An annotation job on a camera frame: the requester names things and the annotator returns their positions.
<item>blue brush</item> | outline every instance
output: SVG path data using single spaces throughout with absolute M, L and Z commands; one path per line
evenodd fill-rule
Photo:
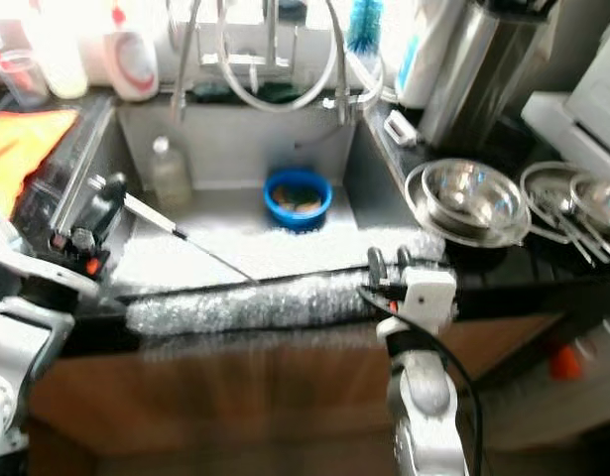
M 351 25 L 346 36 L 348 49 L 355 54 L 377 54 L 382 36 L 382 0 L 354 0 Z

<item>orange cloth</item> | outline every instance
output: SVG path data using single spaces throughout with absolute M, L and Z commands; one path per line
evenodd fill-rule
M 76 111 L 0 112 L 0 213 L 9 217 L 23 180 L 73 124 Z

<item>white appliance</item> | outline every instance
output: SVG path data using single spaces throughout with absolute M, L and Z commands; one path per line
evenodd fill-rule
M 564 159 L 610 178 L 610 27 L 575 90 L 535 92 L 522 117 Z

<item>blue bowl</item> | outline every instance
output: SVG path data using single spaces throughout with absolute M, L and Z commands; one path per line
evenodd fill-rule
M 272 192 L 279 185 L 313 188 L 320 195 L 322 206 L 306 213 L 285 210 L 272 198 Z M 324 214 L 333 200 L 333 188 L 326 178 L 318 174 L 303 170 L 289 170 L 270 176 L 265 182 L 263 196 L 265 204 L 280 224 L 290 230 L 303 231 L 315 228 L 322 222 Z

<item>red cap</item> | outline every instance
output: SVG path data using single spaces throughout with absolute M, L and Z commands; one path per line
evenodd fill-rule
M 115 25 L 117 25 L 118 27 L 126 21 L 126 15 L 124 14 L 124 11 L 119 7 L 113 8 L 112 16 L 113 22 L 115 22 Z

